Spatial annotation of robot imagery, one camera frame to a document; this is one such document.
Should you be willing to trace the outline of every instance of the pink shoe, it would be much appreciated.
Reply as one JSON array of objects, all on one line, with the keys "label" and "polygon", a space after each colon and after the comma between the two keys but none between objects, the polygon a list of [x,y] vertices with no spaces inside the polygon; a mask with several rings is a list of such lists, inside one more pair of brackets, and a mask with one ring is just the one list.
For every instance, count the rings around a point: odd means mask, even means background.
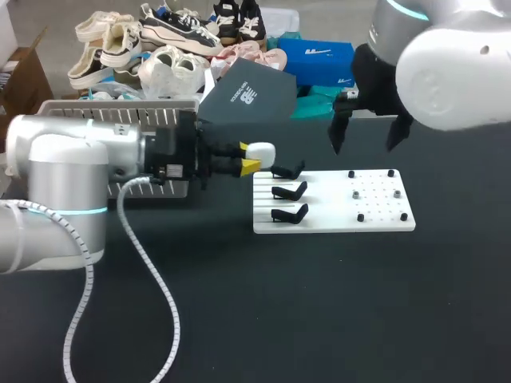
[{"label": "pink shoe", "polygon": [[266,53],[260,50],[257,52],[248,52],[243,55],[243,58],[277,70],[284,70],[287,64],[287,55],[281,49],[268,50]]},{"label": "pink shoe", "polygon": [[259,50],[259,44],[256,41],[245,41],[222,49],[218,56],[211,61],[211,67],[216,78],[223,77],[232,67],[232,64],[238,59],[250,52]]}]

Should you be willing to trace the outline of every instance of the black table surface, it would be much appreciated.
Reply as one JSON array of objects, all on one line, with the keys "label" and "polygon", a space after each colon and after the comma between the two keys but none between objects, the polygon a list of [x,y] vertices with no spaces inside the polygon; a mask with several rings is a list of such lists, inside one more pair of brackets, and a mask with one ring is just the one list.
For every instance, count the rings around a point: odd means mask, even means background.
[{"label": "black table surface", "polygon": [[[288,167],[396,168],[417,228],[256,235],[250,177],[132,206],[133,229],[180,311],[180,349],[164,381],[509,382],[511,126],[416,125],[389,154],[388,120],[354,120],[335,156],[327,125],[214,135],[272,142]],[[107,236],[73,370],[78,382],[147,382],[170,350],[170,311],[115,211]],[[83,284],[83,270],[0,277],[0,381],[63,381],[62,344]]]}]

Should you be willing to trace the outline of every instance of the robotic arm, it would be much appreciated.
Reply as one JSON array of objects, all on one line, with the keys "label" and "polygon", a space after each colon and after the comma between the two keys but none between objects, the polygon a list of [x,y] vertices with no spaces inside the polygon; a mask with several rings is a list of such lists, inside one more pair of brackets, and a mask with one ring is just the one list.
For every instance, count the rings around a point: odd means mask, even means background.
[{"label": "robotic arm", "polygon": [[[241,177],[275,161],[271,144],[209,144],[196,114],[185,111],[179,112],[176,126],[148,135],[138,124],[17,116],[9,127],[6,154],[11,175],[27,182],[28,200],[66,218],[93,263],[105,248],[109,182],[146,175],[155,184],[198,179],[206,188],[215,173]],[[30,207],[11,210],[0,210],[0,273],[84,266],[68,232]]]},{"label": "robotic arm", "polygon": [[341,93],[334,105],[334,150],[357,109],[398,116],[389,150],[414,120],[439,130],[510,121],[500,91],[511,86],[510,41],[511,5],[503,1],[378,0],[352,64],[358,94]]}]

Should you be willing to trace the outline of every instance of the black hook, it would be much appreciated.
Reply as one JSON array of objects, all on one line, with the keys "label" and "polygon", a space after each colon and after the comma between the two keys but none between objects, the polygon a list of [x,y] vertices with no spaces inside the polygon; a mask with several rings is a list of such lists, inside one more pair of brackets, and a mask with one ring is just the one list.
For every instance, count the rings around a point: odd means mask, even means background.
[{"label": "black hook", "polygon": [[305,161],[302,161],[298,164],[294,171],[273,165],[270,168],[270,172],[274,177],[278,176],[279,178],[285,178],[286,180],[296,180],[300,176],[304,168]]},{"label": "black hook", "polygon": [[300,186],[296,189],[296,191],[288,190],[285,188],[280,188],[278,186],[274,186],[271,188],[271,193],[273,198],[280,197],[279,199],[288,199],[290,201],[298,201],[302,198],[303,193],[307,190],[307,181],[303,181]]},{"label": "black hook", "polygon": [[296,214],[284,210],[271,209],[271,217],[273,218],[273,222],[280,221],[298,225],[300,222],[302,222],[302,219],[305,217],[305,215],[307,215],[308,212],[309,205],[305,203]]}]

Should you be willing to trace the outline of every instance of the shoe box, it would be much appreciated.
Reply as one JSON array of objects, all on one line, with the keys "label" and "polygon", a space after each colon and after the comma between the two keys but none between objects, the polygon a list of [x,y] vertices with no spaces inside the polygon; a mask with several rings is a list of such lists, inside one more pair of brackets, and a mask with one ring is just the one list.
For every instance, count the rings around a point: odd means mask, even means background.
[{"label": "shoe box", "polygon": [[355,55],[352,44],[281,38],[279,48],[287,55],[284,71],[296,76],[298,86],[355,86],[351,73]]},{"label": "shoe box", "polygon": [[239,58],[199,107],[214,124],[286,120],[296,106],[296,79],[289,73]]},{"label": "shoe box", "polygon": [[53,99],[36,47],[44,30],[29,48],[18,47],[9,61],[17,62],[9,80],[0,90],[0,153],[5,151],[5,138],[10,121],[18,114],[35,114],[41,104]]}]

